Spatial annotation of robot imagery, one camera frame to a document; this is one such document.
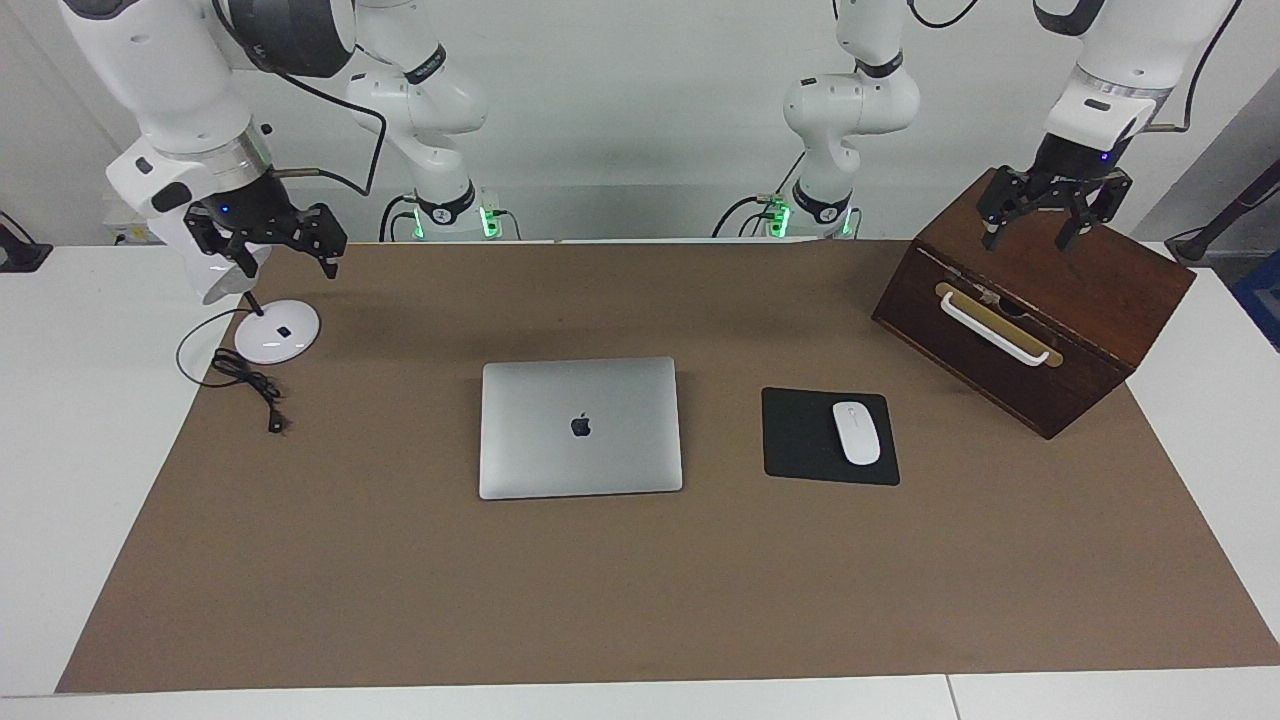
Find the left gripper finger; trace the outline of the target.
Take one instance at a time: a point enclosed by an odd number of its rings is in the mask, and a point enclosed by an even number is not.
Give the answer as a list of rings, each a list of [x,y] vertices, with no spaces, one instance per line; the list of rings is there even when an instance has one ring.
[[[1064,199],[1068,214],[1057,237],[1056,247],[1066,252],[1085,233],[1110,223],[1128,196],[1130,177],[1105,177],[1096,182],[1075,183]]]
[[[986,228],[983,247],[996,250],[1011,222],[1039,209],[1046,190],[1043,173],[1019,172],[1011,167],[996,169],[975,204]]]

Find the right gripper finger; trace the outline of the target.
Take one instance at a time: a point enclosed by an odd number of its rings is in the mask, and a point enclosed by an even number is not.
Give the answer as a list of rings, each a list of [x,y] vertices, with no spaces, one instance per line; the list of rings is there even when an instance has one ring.
[[[348,234],[330,208],[317,202],[305,210],[294,210],[292,220],[289,247],[315,259],[323,274],[334,281],[346,255]]]
[[[224,236],[207,214],[187,214],[184,224],[201,254],[218,255],[233,263],[250,279],[257,277],[260,263],[243,237],[237,233]]]

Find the grey laptop computer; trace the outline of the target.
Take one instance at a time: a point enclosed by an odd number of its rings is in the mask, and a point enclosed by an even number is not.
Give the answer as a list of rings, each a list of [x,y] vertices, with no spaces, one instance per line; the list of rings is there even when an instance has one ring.
[[[672,357],[489,363],[481,382],[481,498],[682,488]]]

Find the dark brown wooden box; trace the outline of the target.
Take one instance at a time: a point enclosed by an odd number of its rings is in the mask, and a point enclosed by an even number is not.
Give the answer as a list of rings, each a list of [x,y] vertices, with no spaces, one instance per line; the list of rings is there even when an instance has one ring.
[[[987,250],[977,201],[986,172],[910,242],[873,318],[1038,436],[1057,436],[1143,363],[1193,283],[1193,273],[1102,225],[1069,251],[1065,211],[1011,222]],[[1060,368],[1025,366],[940,310],[950,283],[1047,342]]]

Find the white desk lamp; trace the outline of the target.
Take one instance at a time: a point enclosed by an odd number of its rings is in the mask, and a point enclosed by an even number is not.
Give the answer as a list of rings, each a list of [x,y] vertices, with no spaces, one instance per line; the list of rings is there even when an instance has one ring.
[[[234,261],[220,254],[205,254],[186,219],[169,211],[146,220],[148,229],[184,263],[186,277],[201,304],[211,305],[256,288]],[[252,364],[275,365],[300,356],[312,346],[321,329],[311,305],[292,299],[260,304],[250,300],[250,314],[236,329],[236,351]]]

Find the black tripod stand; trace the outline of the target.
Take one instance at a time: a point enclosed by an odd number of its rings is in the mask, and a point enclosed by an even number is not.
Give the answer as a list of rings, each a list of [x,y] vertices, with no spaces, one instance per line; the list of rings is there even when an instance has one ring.
[[[1254,178],[1229,205],[1202,227],[1183,231],[1164,241],[1172,258],[1193,265],[1204,259],[1210,246],[1233,224],[1280,193],[1280,158]]]

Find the blue object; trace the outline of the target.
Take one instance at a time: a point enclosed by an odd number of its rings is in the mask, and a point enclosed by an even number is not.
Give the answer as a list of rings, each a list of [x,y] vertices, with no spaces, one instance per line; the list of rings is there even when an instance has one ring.
[[[1280,352],[1280,249],[1230,287],[1249,319]]]

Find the black stand foot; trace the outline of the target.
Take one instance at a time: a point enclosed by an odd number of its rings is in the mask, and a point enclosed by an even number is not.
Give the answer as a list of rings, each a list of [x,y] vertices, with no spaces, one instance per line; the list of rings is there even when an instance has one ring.
[[[36,241],[19,222],[0,210],[0,273],[33,273],[52,250],[52,245]]]

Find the white computer mouse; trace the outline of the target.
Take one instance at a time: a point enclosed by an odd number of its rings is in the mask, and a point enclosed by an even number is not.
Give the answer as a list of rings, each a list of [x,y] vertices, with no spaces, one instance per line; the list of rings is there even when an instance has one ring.
[[[870,409],[859,401],[841,401],[831,411],[846,461],[860,468],[878,462],[881,438]]]

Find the black mouse pad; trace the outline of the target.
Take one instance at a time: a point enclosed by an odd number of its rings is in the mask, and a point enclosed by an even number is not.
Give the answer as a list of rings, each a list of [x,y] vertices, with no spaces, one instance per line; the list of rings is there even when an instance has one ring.
[[[874,465],[860,468],[846,461],[831,411],[841,401],[859,401],[870,409],[881,443],[881,457]],[[890,406],[883,395],[765,387],[762,452],[769,477],[855,486],[901,483]]]

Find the brown table mat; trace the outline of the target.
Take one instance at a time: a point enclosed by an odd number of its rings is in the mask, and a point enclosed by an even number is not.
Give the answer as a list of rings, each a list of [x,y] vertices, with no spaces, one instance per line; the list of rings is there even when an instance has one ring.
[[[1046,441],[870,319],[902,242],[358,245],[200,391],[60,692],[1280,665],[1135,400]],[[477,496],[486,363],[659,355],[673,495]],[[765,474],[762,389],[883,395],[899,486]]]

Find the white wall socket box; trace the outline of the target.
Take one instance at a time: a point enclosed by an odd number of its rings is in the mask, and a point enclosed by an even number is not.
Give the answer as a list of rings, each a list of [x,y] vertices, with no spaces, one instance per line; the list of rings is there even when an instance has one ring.
[[[146,220],[131,208],[109,208],[102,224],[115,246],[163,245],[163,241],[148,228]]]

